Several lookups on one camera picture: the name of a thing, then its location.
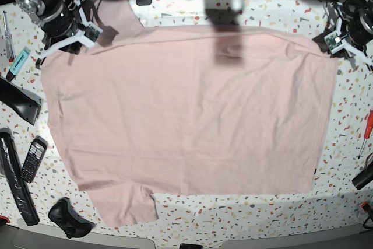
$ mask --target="pink t-shirt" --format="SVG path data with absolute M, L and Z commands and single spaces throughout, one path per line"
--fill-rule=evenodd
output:
M 156 220 L 154 192 L 310 190 L 335 59 L 268 29 L 143 28 L 127 0 L 98 16 L 99 44 L 49 57 L 42 81 L 62 160 L 106 224 Z

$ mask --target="red screwdriver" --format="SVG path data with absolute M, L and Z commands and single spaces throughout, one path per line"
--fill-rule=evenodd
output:
M 367 139 L 369 138 L 372 132 L 372 129 L 373 129 L 373 111 L 371 110 L 371 112 L 369 113 L 369 117 L 368 117 L 367 127 L 365 128 L 363 145 L 361 146 L 360 153 L 357 157 L 358 159 L 361 157 L 363 153 L 365 143 L 367 142 Z

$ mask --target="blue marker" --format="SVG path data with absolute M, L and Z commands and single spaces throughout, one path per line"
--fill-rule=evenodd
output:
M 25 47 L 22 50 L 22 52 L 18 55 L 18 57 L 12 64 L 12 67 L 6 74 L 6 80 L 8 80 L 8 82 L 11 82 L 14 79 L 14 77 L 18 74 L 18 72 L 20 71 L 24 63 L 26 62 L 29 55 L 30 55 L 30 50 L 27 47 Z

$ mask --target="speckled white surface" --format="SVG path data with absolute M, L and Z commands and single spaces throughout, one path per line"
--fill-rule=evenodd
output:
M 150 6 L 137 6 L 135 0 L 130 3 L 145 26 L 211 24 L 212 20 L 215 24 L 264 26 L 314 38 L 326 24 L 325 3 L 317 0 L 153 0 Z M 6 5 L 2 10 L 9 13 L 15 53 L 24 46 L 31 49 L 30 58 L 13 83 L 45 99 L 41 72 L 34 66 L 35 51 L 43 46 L 43 32 L 17 6 Z M 9 69 L 4 46 L 0 40 L 3 77 Z M 120 228 L 108 228 L 89 197 L 79 192 L 70 180 L 47 127 L 46 102 L 35 126 L 3 104 L 0 122 L 2 127 L 13 131 L 21 163 L 36 135 L 50 144 L 37 177 L 29 184 L 41 223 L 53 225 L 47 213 L 60 197 L 67 196 L 80 215 L 97 225 L 93 232 L 147 237 L 159 247 L 178 247 L 180 243 L 215 247 L 229 239 L 308 233 L 352 225 L 363 219 L 356 209 L 359 203 L 372 198 L 373 191 L 368 185 L 357 192 L 351 179 L 360 172 L 371 151 L 372 141 L 368 140 L 364 158 L 357 160 L 365 119 L 372 107 L 371 81 L 372 75 L 361 63 L 357 62 L 352 69 L 348 61 L 340 61 L 328 132 L 309 194 L 189 197 L 156 194 L 158 221 Z M 8 183 L 2 177 L 0 215 L 9 217 L 13 225 L 20 218 Z

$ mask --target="game controller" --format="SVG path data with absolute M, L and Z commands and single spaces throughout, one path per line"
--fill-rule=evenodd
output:
M 56 223 L 66 234 L 67 238 L 83 237 L 89 234 L 92 225 L 88 222 L 80 222 L 71 214 L 72 209 L 69 200 L 66 198 L 60 199 L 48 213 L 49 219 Z

